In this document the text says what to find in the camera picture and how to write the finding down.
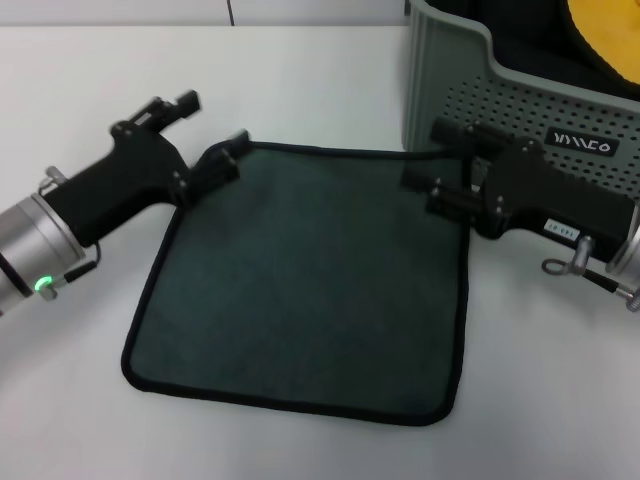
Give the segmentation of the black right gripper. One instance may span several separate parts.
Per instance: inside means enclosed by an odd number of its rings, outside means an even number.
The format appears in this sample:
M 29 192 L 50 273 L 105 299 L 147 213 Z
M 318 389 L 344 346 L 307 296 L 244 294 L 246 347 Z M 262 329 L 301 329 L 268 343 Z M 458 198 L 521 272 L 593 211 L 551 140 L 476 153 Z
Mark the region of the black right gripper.
M 577 230 L 579 237 L 591 237 L 592 257 L 605 263 L 627 240 L 634 202 L 556 169 L 533 141 L 514 141 L 514 134 L 480 121 L 461 124 L 445 117 L 434 121 L 432 140 L 463 155 L 490 160 L 490 167 L 479 191 L 482 200 L 444 185 L 440 178 L 405 169 L 401 187 L 424 194 L 427 212 L 446 219 L 475 219 L 476 231 L 492 240 L 522 229 L 575 247 L 575 239 L 547 225 L 556 221 Z

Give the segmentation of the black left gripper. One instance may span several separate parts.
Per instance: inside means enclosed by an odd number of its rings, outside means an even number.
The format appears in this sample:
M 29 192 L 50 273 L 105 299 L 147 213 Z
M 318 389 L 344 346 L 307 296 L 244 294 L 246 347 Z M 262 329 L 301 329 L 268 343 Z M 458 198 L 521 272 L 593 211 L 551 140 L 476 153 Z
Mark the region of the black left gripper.
M 247 130 L 207 148 L 191 170 L 159 134 L 200 110 L 195 90 L 174 102 L 154 97 L 131 122 L 112 127 L 109 154 L 44 195 L 80 245 L 93 245 L 151 205 L 181 205 L 188 179 L 187 199 L 200 201 L 239 178 L 238 163 L 250 152 Z

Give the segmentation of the dark green towel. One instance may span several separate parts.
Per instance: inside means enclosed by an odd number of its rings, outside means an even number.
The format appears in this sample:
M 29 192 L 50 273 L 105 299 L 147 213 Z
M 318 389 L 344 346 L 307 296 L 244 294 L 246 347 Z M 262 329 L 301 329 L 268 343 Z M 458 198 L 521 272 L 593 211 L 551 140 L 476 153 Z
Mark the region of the dark green towel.
M 469 184 L 441 151 L 210 147 L 239 176 L 176 212 L 132 319 L 135 388 L 427 426 L 462 373 L 470 234 L 428 215 L 406 172 Z

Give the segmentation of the grey perforated storage box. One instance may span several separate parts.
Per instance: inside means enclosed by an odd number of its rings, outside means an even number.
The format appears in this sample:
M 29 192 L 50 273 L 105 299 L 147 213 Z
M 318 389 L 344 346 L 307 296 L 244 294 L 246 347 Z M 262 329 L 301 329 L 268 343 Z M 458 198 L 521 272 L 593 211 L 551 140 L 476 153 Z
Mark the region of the grey perforated storage box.
M 555 168 L 640 201 L 640 99 L 511 69 L 490 30 L 411 0 L 403 146 L 431 145 L 439 117 L 480 121 L 542 143 Z

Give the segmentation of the yellow towel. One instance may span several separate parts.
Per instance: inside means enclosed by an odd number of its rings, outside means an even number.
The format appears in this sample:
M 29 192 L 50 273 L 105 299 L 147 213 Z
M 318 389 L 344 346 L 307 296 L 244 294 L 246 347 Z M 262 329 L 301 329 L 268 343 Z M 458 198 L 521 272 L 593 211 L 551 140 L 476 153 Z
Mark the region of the yellow towel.
M 593 54 L 640 87 L 640 0 L 567 0 L 569 17 Z

